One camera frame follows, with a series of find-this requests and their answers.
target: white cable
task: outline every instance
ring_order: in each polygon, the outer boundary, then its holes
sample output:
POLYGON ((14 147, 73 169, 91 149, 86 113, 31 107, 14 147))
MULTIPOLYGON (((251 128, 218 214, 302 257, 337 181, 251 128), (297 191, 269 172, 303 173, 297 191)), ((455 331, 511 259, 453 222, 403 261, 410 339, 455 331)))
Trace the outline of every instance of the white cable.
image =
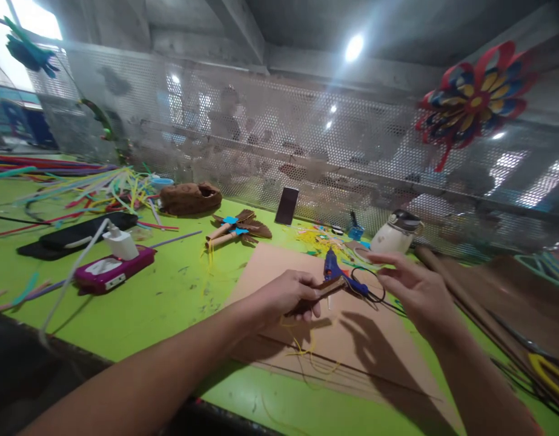
POLYGON ((51 318, 53 318, 53 314, 55 313, 55 311, 59 307, 59 304, 61 303, 61 300, 65 296, 65 293, 67 292, 67 289, 69 288, 69 284, 71 283, 71 280, 73 279, 73 275, 75 274, 75 271, 79 268, 79 264, 84 259, 85 255, 89 252, 89 250, 91 250, 91 247, 93 247, 93 245, 96 243, 99 236, 102 234, 102 232, 104 231, 105 227, 108 225, 109 222, 110 222, 110 220, 108 218, 106 218, 102 222, 102 225, 99 226, 99 229, 96 232, 96 235, 92 238, 92 240, 87 245, 87 247, 85 247, 83 252, 81 252, 81 255, 78 257, 78 259, 75 261, 75 263, 71 267, 69 275, 67 276, 66 280, 63 282, 63 285, 61 286, 61 290, 59 291, 59 297, 57 298, 57 301, 53 305, 51 311, 49 312, 49 314, 47 315, 47 318, 45 319, 45 322, 43 323, 43 325, 41 326, 41 329, 39 330, 39 334, 38 334, 39 342, 41 343, 42 346, 47 348, 49 351, 51 351, 51 348, 49 347, 49 343, 47 342, 47 333, 46 333, 47 326, 49 325, 49 323, 51 321, 51 318))

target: ceiling light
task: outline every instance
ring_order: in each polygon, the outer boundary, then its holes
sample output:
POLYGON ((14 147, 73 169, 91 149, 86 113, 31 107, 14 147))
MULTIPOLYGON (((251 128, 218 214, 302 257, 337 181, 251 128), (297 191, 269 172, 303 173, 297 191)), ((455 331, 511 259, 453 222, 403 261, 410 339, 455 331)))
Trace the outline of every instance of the ceiling light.
POLYGON ((362 38, 362 36, 356 35, 355 37, 350 39, 348 47, 346 48, 346 61, 355 61, 362 51, 362 47, 364 47, 364 38, 362 38))

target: red pinwheel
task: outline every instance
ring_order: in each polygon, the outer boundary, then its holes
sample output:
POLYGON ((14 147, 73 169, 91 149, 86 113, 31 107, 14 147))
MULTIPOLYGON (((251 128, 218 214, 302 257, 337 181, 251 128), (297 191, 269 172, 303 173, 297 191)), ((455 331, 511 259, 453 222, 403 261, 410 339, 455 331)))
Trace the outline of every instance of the red pinwheel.
POLYGON ((515 44, 507 41, 488 50, 475 67, 464 62, 447 70, 440 88, 425 96, 420 106, 433 113, 423 116, 416 129, 423 132, 423 142, 445 146, 436 172, 443 171, 453 148, 495 134, 506 119, 525 110, 526 101, 519 97, 537 78, 528 73, 528 57, 526 52, 515 54, 515 44), (487 69, 496 54, 495 66, 487 69))

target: paper windmill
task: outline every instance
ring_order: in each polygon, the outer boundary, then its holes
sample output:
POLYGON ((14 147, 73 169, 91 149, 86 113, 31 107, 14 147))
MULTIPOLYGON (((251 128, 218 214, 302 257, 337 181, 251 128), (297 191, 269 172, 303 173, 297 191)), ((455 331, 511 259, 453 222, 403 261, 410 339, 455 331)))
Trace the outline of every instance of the paper windmill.
POLYGON ((528 56, 515 54, 515 44, 507 41, 488 50, 473 65, 464 62, 443 75, 439 89, 431 91, 420 106, 431 110, 416 129, 423 141, 444 145, 445 152, 436 172, 443 170, 453 148, 467 147, 476 136, 497 132, 506 119, 514 119, 526 108, 518 97, 535 84, 537 75, 528 73, 528 56), (494 67, 487 69, 498 54, 494 67))
POLYGON ((59 71, 59 69, 51 65, 49 59, 54 56, 55 53, 51 50, 42 50, 37 47, 9 18, 5 17, 5 22, 16 35, 16 37, 7 35, 7 48, 9 53, 29 70, 39 71, 43 69, 47 76, 54 79, 55 72, 59 71))

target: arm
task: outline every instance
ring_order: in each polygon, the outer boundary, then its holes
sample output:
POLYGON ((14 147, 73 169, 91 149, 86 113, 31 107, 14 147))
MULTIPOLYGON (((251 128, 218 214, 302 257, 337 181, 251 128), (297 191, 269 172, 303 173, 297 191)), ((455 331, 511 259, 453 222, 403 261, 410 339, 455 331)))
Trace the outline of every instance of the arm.
POLYGON ((528 410, 459 319, 443 278, 401 254, 372 255, 379 280, 399 300, 437 354, 469 436, 536 435, 528 410))
MULTIPOLYGON (((133 435, 158 431, 243 338, 314 300, 310 274, 286 271, 253 295, 111 366, 41 415, 22 435, 133 435)), ((313 307, 319 316, 319 304, 313 307)), ((309 321, 312 311, 300 317, 309 321)))

